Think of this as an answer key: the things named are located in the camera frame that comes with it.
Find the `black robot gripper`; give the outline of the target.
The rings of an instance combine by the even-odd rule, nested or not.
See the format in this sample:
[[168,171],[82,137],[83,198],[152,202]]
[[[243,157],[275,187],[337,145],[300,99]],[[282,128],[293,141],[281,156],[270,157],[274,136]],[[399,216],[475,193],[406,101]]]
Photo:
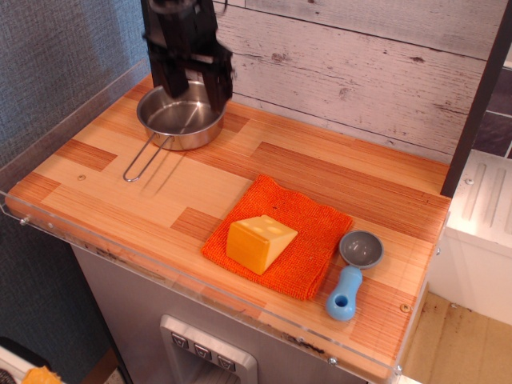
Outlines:
[[222,112],[232,98],[232,53],[217,39],[212,1],[149,1],[158,17],[150,38],[153,80],[172,98],[189,89],[188,70],[201,73],[210,107]]

